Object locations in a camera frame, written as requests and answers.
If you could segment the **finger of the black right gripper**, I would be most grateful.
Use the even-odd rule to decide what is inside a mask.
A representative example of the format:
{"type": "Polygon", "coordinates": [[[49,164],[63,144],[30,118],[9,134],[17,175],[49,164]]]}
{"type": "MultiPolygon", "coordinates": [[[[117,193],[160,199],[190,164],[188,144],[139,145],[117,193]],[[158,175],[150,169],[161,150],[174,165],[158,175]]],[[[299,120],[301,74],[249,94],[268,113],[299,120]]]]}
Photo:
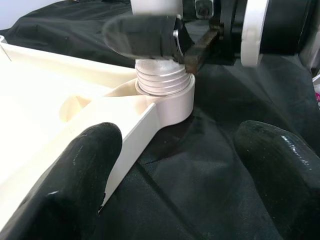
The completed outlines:
{"type": "Polygon", "coordinates": [[[130,59],[179,60],[180,29],[174,15],[122,15],[108,20],[102,35],[108,48],[130,59]]]}

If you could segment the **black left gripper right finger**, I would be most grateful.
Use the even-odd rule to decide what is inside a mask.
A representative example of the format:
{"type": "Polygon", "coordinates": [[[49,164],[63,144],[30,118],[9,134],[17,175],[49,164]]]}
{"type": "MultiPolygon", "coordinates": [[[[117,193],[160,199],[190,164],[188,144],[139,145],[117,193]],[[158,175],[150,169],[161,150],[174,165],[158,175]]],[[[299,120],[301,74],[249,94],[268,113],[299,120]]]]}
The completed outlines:
{"type": "Polygon", "coordinates": [[[296,134],[242,122],[234,146],[283,240],[320,240],[320,157],[296,134]]]}

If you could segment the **white plastic table top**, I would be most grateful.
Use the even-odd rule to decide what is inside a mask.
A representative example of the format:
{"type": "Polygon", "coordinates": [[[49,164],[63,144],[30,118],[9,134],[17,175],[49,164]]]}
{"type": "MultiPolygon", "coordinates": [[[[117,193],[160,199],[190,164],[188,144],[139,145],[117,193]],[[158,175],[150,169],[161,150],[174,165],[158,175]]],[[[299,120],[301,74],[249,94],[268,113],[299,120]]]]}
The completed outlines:
{"type": "Polygon", "coordinates": [[[103,122],[122,134],[108,201],[155,134],[190,116],[195,78],[178,68],[173,77],[173,94],[153,96],[132,68],[11,45],[0,35],[0,231],[67,145],[103,122]]]}

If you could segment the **black table cloth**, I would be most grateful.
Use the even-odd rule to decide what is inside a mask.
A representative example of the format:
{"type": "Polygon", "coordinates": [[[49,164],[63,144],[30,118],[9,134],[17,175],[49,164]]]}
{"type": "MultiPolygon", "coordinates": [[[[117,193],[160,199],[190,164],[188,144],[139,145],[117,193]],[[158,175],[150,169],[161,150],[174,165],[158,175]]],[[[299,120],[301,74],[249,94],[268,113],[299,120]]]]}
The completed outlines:
{"type": "MultiPolygon", "coordinates": [[[[107,47],[102,29],[133,14],[131,0],[63,0],[0,29],[10,45],[135,69],[107,47]]],[[[205,22],[186,22],[193,41],[205,22]]],[[[256,67],[204,64],[193,110],[160,129],[114,193],[90,240],[284,240],[237,154],[245,121],[301,138],[320,157],[320,0],[269,0],[256,67]]]]}

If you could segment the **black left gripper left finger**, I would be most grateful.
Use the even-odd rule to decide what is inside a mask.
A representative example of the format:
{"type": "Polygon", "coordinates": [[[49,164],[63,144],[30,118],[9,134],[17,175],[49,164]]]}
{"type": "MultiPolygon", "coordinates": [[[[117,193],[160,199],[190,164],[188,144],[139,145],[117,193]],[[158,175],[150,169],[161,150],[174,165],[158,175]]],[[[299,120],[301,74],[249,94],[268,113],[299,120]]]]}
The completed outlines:
{"type": "Polygon", "coordinates": [[[81,132],[31,188],[0,240],[90,240],[122,145],[114,123],[81,132]]]}

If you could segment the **white plastic table leg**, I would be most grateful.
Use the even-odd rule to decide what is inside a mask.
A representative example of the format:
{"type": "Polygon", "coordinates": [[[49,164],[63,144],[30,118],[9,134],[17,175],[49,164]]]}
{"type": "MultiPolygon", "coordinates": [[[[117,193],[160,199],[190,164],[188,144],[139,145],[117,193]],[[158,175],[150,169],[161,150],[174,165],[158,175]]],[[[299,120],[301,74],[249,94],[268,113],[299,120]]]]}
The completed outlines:
{"type": "MultiPolygon", "coordinates": [[[[130,0],[134,15],[183,16],[183,0],[130,0]]],[[[136,59],[139,88],[153,96],[168,96],[184,90],[191,81],[185,66],[173,60],[136,59]]]]}

